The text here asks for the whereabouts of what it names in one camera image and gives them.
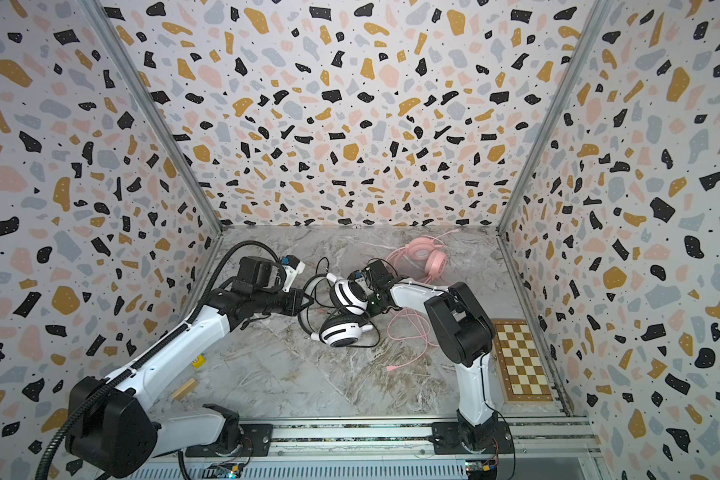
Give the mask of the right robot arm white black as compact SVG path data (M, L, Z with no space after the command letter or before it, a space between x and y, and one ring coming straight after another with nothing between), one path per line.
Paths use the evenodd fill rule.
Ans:
M393 274L380 259L371 261L361 275L371 291L372 314L409 309L428 319L437 345L455 365L459 443L474 452L491 446L501 419L492 392L498 385L492 353L496 328L469 286L421 283Z

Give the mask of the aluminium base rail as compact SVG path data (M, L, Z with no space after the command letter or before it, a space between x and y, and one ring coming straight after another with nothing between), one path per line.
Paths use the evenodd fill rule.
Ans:
M446 417L307 418L242 425L237 454L191 447L162 456L136 479L607 479L590 424L581 417L501 419L485 447L459 444Z

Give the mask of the wooden checkerboard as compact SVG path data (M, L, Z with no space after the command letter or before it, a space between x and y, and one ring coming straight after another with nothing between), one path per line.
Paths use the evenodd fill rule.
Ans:
M527 322L498 319L494 352L506 399L541 403L554 400L541 356Z

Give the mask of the corner aluminium post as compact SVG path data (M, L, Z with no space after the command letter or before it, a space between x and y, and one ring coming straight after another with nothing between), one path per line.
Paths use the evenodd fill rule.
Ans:
M190 165L186 162L183 152L177 141L171 134L162 115L152 100L148 88L143 84L138 71L122 41L118 37L115 28L111 25L105 10L100 1L78 1L78 5L93 31L97 34L105 47L108 55L121 73L122 79L131 92L139 109L143 112L148 124L152 128L157 140L167 150L168 156L181 174L185 186L191 193L198 205L199 211L204 215L206 221L216 236L223 233L223 227L216 217L214 210L205 196L198 180L196 179Z
M496 232L500 237L509 230L512 217L522 202L523 191L530 183L531 176L541 161L542 155L551 139L555 126L562 115L563 110L566 108L577 78L587 61L589 52L595 41L595 37L602 28L611 6L612 1L608 0L597 0L593 3L589 16L584 23L581 38L573 50L569 66L567 67L555 96L552 99L551 105L545 114L539 133L530 150L529 158L517 177L515 188L510 195L510 199L496 228Z

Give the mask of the pink headphones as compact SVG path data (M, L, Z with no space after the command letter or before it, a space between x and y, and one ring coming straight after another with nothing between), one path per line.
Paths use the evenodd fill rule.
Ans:
M402 259L423 263L425 276L422 281L430 283L442 277L447 265L448 257L444 247L442 236L420 236L393 250L387 256L386 261L394 268L397 268L397 264Z

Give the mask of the white black headphones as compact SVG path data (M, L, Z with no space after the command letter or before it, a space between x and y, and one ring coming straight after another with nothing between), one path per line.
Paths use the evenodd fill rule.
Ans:
M372 345L360 345L362 337L376 329L368 312L369 299L366 290L359 282L361 275L353 273L349 279L332 273L316 274L305 284L304 300L297 315L301 329L310 337L332 348L372 348ZM321 282L329 286L331 314L317 329L313 329L308 320L309 308L318 303L317 288Z

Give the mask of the small yellow block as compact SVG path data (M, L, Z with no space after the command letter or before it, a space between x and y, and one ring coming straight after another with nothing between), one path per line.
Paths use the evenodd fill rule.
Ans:
M203 355L198 355L193 361L192 366L195 369L201 368L206 363L206 359Z

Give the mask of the right corner aluminium post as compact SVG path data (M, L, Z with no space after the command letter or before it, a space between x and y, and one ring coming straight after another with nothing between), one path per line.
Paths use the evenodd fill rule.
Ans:
M567 67L555 96L552 99L551 105L545 114L539 133L530 150L529 158L517 177L515 188L510 195L510 199L496 228L496 232L500 237L509 230L512 217L522 202L523 191L530 183L531 176L541 161L542 155L551 139L555 126L562 115L563 110L566 108L577 78L587 61L589 52L595 41L595 37L602 28L611 6L612 1L608 0L597 0L593 3L589 16L584 23L581 38L573 50L569 66Z

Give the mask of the left corner aluminium post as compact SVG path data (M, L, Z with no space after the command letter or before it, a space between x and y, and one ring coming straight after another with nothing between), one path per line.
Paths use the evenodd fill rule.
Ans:
M138 71L122 41L118 37L115 28L111 25L105 10L100 1L78 1L78 5L93 31L97 34L105 47L108 55L121 73L122 79L131 92L139 109L143 112L148 124L152 128L157 140L167 150L168 156L181 174L185 186L191 193L198 205L199 211L204 215L206 221L216 236L223 233L223 227L216 217L214 210L205 196L198 180L196 179L190 165L186 162L183 152L177 141L171 134L162 115L152 100L148 88L143 84Z

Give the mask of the small wooden block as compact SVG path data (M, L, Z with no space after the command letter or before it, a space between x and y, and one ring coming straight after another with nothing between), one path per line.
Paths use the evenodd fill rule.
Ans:
M170 395L171 400L182 401L190 393L192 393L198 385L199 382L195 378L190 378Z

